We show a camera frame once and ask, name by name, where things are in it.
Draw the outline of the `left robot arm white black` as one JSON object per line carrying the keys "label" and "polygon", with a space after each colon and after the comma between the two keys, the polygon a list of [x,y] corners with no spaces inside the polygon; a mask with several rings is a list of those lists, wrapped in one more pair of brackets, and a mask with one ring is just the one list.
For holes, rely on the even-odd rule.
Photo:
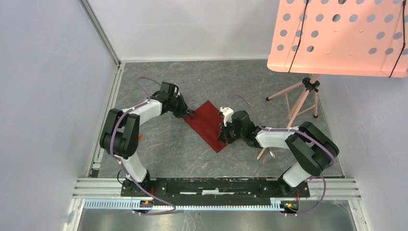
{"label": "left robot arm white black", "polygon": [[142,165],[138,154],[140,126],[148,120],[172,112],[176,118],[193,115],[179,87],[162,82],[160,89],[142,103],[127,109],[111,109],[105,120],[99,144],[116,160],[133,182],[132,189],[139,196],[151,191],[150,175]]}

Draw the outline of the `dark red cloth napkin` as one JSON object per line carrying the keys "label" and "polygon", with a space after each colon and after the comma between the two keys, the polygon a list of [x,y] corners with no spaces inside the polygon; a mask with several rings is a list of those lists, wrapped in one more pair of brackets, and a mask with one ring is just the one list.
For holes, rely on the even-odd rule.
{"label": "dark red cloth napkin", "polygon": [[223,117],[210,101],[193,110],[193,116],[183,119],[216,153],[227,146],[226,143],[218,140]]}

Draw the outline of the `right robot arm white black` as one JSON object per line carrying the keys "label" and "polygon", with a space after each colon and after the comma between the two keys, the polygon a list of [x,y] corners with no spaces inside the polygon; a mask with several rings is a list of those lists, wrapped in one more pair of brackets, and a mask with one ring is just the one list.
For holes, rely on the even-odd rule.
{"label": "right robot arm white black", "polygon": [[218,140],[231,144],[243,140],[253,148],[282,148],[291,151],[296,163],[284,172],[278,183],[283,196],[291,196],[297,186],[316,178],[335,164],[340,153],[337,145],[311,122],[304,122],[294,128],[269,128],[256,126],[246,111],[234,112],[221,108],[223,122]]}

